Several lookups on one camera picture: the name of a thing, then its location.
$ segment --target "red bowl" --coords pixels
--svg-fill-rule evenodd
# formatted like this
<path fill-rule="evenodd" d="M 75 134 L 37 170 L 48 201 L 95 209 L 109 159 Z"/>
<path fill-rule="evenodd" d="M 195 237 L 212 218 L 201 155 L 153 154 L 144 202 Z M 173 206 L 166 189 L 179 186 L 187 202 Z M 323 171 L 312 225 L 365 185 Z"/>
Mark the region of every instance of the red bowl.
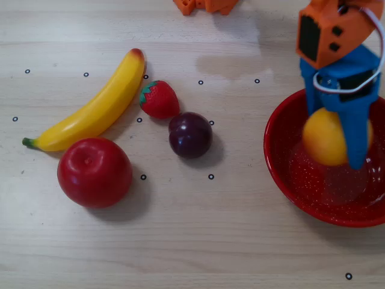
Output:
<path fill-rule="evenodd" d="M 360 228 L 385 223 L 385 100 L 371 106 L 374 142 L 361 170 L 314 162 L 301 142 L 307 118 L 301 90 L 285 99 L 267 123 L 263 149 L 279 189 L 301 210 L 331 224 Z"/>

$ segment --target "black screw hole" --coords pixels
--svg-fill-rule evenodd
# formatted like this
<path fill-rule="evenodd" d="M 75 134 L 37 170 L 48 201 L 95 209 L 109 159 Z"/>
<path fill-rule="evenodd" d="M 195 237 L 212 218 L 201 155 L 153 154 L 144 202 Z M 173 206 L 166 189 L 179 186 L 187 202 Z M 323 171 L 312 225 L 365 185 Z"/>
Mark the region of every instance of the black screw hole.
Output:
<path fill-rule="evenodd" d="M 334 26 L 332 29 L 332 32 L 336 36 L 341 36 L 341 34 L 343 33 L 343 30 L 338 26 Z"/>
<path fill-rule="evenodd" d="M 338 9 L 338 12 L 340 15 L 345 15 L 345 14 L 347 14 L 348 11 L 349 11 L 349 6 L 347 6 L 347 5 L 342 5 Z"/>
<path fill-rule="evenodd" d="M 330 50 L 332 50 L 332 51 L 334 51 L 334 52 L 337 52 L 338 49 L 339 49 L 340 47 L 341 47 L 341 46 L 338 45 L 338 44 L 335 43 L 335 42 L 333 42 L 333 43 L 331 43 L 331 44 L 329 45 Z"/>

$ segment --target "dark purple plum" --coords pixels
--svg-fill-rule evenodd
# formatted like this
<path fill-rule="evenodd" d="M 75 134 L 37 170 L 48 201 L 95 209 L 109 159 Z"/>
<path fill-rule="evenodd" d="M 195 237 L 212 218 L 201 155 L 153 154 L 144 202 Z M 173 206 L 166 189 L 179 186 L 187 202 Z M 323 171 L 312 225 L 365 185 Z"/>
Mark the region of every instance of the dark purple plum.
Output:
<path fill-rule="evenodd" d="M 212 144 L 212 128 L 207 119 L 197 113 L 182 113 L 168 126 L 170 146 L 182 158 L 198 158 Z"/>

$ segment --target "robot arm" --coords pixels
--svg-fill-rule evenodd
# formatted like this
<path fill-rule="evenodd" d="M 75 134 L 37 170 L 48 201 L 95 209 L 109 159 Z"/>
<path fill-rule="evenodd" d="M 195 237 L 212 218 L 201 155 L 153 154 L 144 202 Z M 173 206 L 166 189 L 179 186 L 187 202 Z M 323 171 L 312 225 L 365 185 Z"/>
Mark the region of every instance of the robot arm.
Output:
<path fill-rule="evenodd" d="M 300 11 L 297 53 L 309 115 L 321 107 L 338 113 L 353 169 L 365 161 L 369 108 L 380 89 L 383 8 L 380 0 L 312 0 Z M 381 59 L 362 45 L 374 29 L 381 36 Z"/>

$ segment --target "yellow fruit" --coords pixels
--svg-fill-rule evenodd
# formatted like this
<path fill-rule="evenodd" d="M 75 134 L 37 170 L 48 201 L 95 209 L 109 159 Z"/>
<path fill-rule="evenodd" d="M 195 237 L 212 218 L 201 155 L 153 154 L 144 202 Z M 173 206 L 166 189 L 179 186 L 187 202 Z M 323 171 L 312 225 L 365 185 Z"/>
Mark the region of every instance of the yellow fruit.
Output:
<path fill-rule="evenodd" d="M 97 137 L 109 128 L 134 98 L 144 73 L 139 49 L 129 51 L 106 86 L 84 107 L 23 145 L 43 151 L 63 151 L 83 138 Z"/>
<path fill-rule="evenodd" d="M 337 113 L 321 108 L 312 114 L 303 128 L 303 144 L 307 153 L 325 166 L 348 162 L 347 144 Z M 373 127 L 368 121 L 369 147 L 373 143 Z"/>

